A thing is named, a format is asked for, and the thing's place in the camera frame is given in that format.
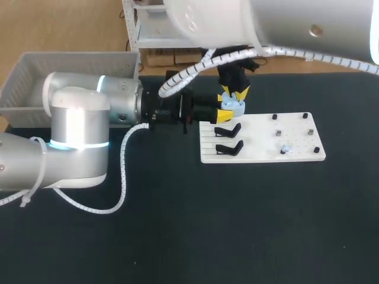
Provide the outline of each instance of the black tabletop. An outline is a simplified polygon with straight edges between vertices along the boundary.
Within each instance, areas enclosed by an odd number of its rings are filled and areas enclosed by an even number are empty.
[[[115,214],[89,214],[43,190],[24,209],[0,207],[0,282],[378,283],[379,78],[251,82],[246,112],[311,112],[325,161],[202,164],[197,124],[188,135],[180,126],[140,131],[127,146],[127,200]],[[212,77],[193,89],[221,91]],[[125,132],[111,131],[106,181],[71,197],[99,209],[117,202]]]

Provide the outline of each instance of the white shelf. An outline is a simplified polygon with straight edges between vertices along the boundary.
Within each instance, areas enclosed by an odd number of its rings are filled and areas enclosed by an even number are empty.
[[[196,48],[192,41],[186,38],[151,38],[146,37],[146,31],[140,24],[137,24],[137,46],[140,49],[184,49]]]

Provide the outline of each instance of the silver robot arm segment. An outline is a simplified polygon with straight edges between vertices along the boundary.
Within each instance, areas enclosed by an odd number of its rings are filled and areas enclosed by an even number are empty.
[[[106,95],[82,88],[58,90],[52,99],[52,139],[40,188],[89,188],[107,175],[110,102]],[[31,189],[43,153],[36,141],[0,133],[0,188]]]

